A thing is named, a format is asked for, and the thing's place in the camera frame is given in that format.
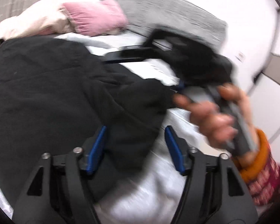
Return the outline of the person's right hand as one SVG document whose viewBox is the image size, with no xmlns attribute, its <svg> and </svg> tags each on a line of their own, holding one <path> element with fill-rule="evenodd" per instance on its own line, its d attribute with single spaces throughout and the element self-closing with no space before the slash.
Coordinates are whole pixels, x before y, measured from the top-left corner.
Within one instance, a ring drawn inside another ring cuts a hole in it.
<svg viewBox="0 0 280 224">
<path fill-rule="evenodd" d="M 240 108 L 253 142 L 259 147 L 259 137 L 253 125 L 249 97 L 233 84 L 226 83 L 217 89 L 225 100 L 237 104 Z M 237 130 L 233 128 L 234 118 L 219 112 L 216 104 L 209 101 L 194 103 L 187 96 L 180 94 L 174 95 L 173 101 L 177 107 L 191 113 L 190 123 L 195 124 L 199 128 L 199 132 L 207 137 L 211 147 L 223 149 L 226 141 L 232 140 L 236 136 Z"/>
</svg>

